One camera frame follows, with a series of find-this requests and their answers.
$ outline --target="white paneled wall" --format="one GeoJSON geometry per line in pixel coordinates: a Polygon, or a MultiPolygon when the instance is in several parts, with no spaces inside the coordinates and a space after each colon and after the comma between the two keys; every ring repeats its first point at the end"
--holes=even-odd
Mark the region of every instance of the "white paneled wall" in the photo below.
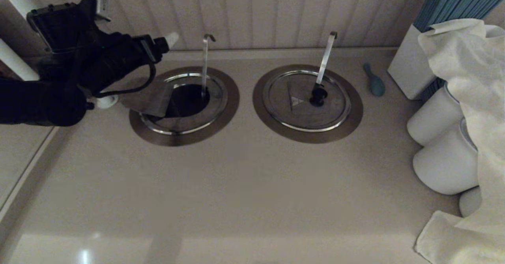
{"type": "MultiPolygon", "coordinates": [[[[41,4],[79,0],[39,0],[41,4]]],[[[178,50],[323,47],[339,32],[336,46],[398,46],[424,0],[110,0],[107,32],[181,34],[178,50]]],[[[23,56],[41,54],[43,43],[7,0],[0,0],[0,36],[23,56]]],[[[505,24],[505,4],[486,19],[505,24]]]]}

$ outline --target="triangle symbol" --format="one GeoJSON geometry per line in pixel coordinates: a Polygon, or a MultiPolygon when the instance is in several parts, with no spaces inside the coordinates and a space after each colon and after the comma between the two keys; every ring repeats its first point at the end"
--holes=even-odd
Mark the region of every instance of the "triangle symbol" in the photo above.
{"type": "Polygon", "coordinates": [[[294,96],[291,97],[291,107],[294,107],[302,102],[305,102],[305,101],[303,101],[297,97],[294,97],[294,96]]]}

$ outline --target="black knob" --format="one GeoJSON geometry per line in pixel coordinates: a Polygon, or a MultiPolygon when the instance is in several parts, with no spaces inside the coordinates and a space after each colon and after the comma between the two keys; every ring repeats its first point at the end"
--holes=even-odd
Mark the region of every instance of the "black knob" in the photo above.
{"type": "Polygon", "coordinates": [[[312,97],[309,102],[312,106],[321,107],[324,104],[324,99],[328,97],[328,92],[321,86],[316,86],[312,90],[312,97]]]}
{"type": "Polygon", "coordinates": [[[94,109],[94,104],[91,103],[91,102],[86,102],[86,104],[84,105],[84,107],[86,108],[86,110],[93,110],[94,109]]]}
{"type": "Polygon", "coordinates": [[[166,39],[164,37],[154,38],[153,41],[162,54],[170,50],[168,47],[168,43],[166,42],[166,39]]]}

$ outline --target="blue straws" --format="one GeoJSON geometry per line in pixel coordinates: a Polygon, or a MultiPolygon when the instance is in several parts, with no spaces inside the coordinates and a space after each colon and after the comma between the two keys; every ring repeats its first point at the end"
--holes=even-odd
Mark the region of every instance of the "blue straws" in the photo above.
{"type": "Polygon", "coordinates": [[[503,0],[425,0],[414,26],[427,32],[430,25],[458,18],[485,18],[503,0]]]}

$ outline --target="black device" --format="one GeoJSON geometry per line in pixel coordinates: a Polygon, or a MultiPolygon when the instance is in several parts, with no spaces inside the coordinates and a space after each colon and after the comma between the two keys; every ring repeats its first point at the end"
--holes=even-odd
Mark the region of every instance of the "black device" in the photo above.
{"type": "Polygon", "coordinates": [[[155,64],[169,51],[166,39],[106,34],[95,23],[96,4],[96,0],[82,0],[27,14],[51,55],[37,65],[40,81],[0,79],[0,124],[74,125],[94,108],[87,98],[140,91],[153,81],[155,64]],[[142,86],[102,92],[145,65],[150,74],[142,86]]]}

